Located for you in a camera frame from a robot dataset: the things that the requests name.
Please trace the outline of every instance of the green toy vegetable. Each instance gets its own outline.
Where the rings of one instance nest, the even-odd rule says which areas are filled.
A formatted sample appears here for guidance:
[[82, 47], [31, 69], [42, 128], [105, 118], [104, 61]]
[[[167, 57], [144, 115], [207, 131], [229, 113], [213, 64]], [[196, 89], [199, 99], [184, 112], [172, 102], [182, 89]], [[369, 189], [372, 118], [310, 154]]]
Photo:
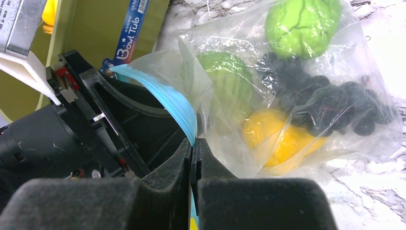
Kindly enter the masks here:
[[228, 52], [208, 52], [197, 56], [214, 84], [210, 113], [216, 116], [217, 129], [226, 130], [220, 106], [234, 127], [240, 126], [252, 113], [252, 75], [237, 56]]
[[340, 15], [340, 0], [283, 0], [269, 10], [265, 34], [281, 59], [315, 58], [327, 50]]

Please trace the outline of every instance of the white plastic part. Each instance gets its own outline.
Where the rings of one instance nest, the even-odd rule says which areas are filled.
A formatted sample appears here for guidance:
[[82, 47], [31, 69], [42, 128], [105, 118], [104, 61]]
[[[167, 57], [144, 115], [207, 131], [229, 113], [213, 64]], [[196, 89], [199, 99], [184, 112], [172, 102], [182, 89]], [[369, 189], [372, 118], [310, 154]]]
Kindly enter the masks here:
[[0, 52], [0, 69], [49, 97], [56, 105], [61, 104], [46, 81], [45, 66], [33, 52], [27, 57]]

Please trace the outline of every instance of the yellow toy fruit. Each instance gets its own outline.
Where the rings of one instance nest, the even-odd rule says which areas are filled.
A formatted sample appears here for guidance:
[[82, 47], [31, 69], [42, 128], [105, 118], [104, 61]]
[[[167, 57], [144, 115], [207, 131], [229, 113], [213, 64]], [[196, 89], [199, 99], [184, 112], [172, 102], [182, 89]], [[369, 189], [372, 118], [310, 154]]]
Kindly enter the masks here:
[[42, 13], [42, 20], [46, 23], [43, 28], [47, 34], [52, 33], [58, 2], [58, 0], [48, 0], [45, 4], [44, 12]]
[[255, 112], [243, 126], [242, 136], [250, 148], [272, 152], [265, 167], [282, 164], [303, 150], [301, 161], [326, 141], [326, 138], [315, 139], [302, 127], [289, 125], [284, 128], [286, 119], [282, 112], [267, 109]]

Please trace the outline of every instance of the white marble countertop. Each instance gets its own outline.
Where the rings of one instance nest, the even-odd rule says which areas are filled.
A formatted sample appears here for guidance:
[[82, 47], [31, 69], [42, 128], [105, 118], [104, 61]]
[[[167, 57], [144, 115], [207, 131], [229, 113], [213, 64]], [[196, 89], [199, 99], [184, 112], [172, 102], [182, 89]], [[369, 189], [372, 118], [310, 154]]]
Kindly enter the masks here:
[[[406, 114], [406, 0], [346, 1], [361, 22], [388, 91]], [[171, 0], [157, 48], [176, 48], [179, 33], [252, 4], [255, 0]], [[404, 135], [403, 147], [386, 162], [332, 160], [288, 176], [311, 178], [322, 187], [340, 230], [404, 230], [406, 127]]]

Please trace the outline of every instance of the clear plastic bag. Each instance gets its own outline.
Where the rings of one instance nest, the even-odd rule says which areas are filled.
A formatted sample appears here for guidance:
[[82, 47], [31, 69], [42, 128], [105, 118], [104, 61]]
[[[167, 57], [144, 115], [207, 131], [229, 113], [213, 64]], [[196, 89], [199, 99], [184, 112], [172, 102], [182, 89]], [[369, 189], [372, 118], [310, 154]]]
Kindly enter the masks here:
[[132, 66], [167, 76], [238, 177], [351, 153], [382, 160], [401, 146], [400, 115], [345, 1], [265, 0], [192, 28], [179, 47], [177, 59]]

